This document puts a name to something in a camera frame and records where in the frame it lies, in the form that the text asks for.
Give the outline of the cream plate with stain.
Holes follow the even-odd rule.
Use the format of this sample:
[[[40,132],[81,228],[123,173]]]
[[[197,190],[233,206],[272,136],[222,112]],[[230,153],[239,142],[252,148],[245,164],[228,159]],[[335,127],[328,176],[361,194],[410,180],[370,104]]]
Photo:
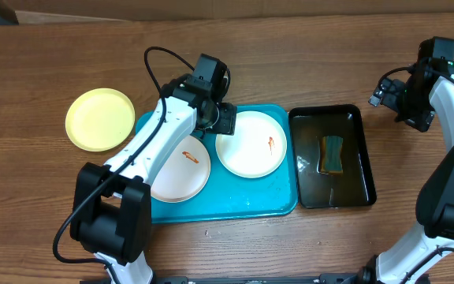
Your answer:
[[[282,164],[287,139],[275,118],[248,110],[237,114],[232,136],[216,137],[215,147],[221,164],[228,171],[242,178],[261,178]]]

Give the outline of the yellow plate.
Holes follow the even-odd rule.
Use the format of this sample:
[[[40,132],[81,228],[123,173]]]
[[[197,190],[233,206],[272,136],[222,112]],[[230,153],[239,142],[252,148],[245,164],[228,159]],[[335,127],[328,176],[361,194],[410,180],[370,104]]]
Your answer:
[[[131,100],[112,88],[96,88],[79,96],[65,117],[70,141],[85,151],[107,151],[129,136],[136,113]]]

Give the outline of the green and yellow sponge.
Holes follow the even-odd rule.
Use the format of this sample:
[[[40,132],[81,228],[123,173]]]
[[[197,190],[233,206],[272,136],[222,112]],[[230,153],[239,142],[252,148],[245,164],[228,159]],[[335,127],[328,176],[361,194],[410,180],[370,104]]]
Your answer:
[[[343,138],[340,136],[324,136],[320,140],[319,172],[322,174],[343,174],[341,153]]]

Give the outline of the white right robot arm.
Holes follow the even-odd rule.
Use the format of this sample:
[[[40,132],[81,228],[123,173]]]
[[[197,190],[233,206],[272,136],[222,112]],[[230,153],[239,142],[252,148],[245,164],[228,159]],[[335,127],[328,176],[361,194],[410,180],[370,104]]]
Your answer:
[[[441,123],[447,155],[422,187],[414,226],[389,250],[374,256],[349,283],[418,283],[454,252],[454,75],[440,77],[429,94]]]

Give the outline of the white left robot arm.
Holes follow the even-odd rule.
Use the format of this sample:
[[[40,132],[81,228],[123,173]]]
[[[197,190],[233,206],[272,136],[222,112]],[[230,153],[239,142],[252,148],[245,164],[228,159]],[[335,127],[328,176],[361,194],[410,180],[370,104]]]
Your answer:
[[[236,107],[209,99],[162,98],[133,140],[105,165],[86,163],[76,179],[70,231],[100,263],[109,283],[152,283],[143,248],[151,230],[151,186],[178,144],[193,131],[234,133]]]

